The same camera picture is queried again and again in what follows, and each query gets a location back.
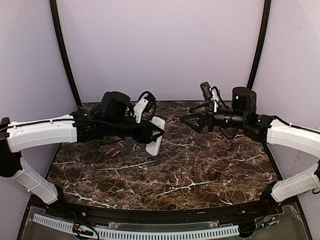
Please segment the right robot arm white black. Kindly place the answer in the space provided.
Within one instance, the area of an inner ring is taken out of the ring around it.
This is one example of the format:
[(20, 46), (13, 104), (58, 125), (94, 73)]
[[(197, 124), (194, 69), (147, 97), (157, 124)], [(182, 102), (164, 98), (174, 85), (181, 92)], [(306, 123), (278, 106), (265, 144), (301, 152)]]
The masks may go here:
[[(213, 88), (207, 82), (200, 85), (205, 111), (195, 112), (180, 118), (181, 122), (198, 133), (204, 128), (213, 131), (214, 127), (235, 128), (253, 141), (285, 146), (315, 157), (320, 156), (320, 132), (285, 122), (275, 115), (257, 114), (257, 94), (247, 87), (235, 87), (232, 90), (231, 109), (218, 109), (212, 100)], [(296, 175), (270, 183), (260, 196), (260, 201), (268, 204), (284, 200), (315, 190), (320, 187), (320, 164), (315, 163)]]

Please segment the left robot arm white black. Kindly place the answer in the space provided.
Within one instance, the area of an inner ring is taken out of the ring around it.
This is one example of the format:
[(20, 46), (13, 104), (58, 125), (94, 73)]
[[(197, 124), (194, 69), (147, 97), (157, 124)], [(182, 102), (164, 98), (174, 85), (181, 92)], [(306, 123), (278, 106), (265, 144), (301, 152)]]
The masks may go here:
[(146, 145), (152, 156), (159, 153), (165, 120), (155, 116), (156, 98), (143, 92), (135, 104), (118, 91), (104, 93), (100, 104), (60, 117), (29, 122), (0, 121), (0, 175), (21, 184), (28, 192), (52, 205), (65, 200), (63, 191), (44, 179), (22, 156), (29, 148), (60, 143), (82, 143), (106, 137), (130, 137)]

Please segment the white remote control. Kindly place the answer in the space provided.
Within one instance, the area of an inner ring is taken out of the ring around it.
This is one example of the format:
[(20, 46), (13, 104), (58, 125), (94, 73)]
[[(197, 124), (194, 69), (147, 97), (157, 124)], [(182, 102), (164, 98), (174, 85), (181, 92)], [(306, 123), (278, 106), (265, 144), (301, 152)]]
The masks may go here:
[(157, 156), (159, 153), (166, 122), (164, 119), (154, 116), (151, 120), (151, 123), (154, 127), (152, 130), (151, 142), (146, 145), (145, 150), (150, 155)]

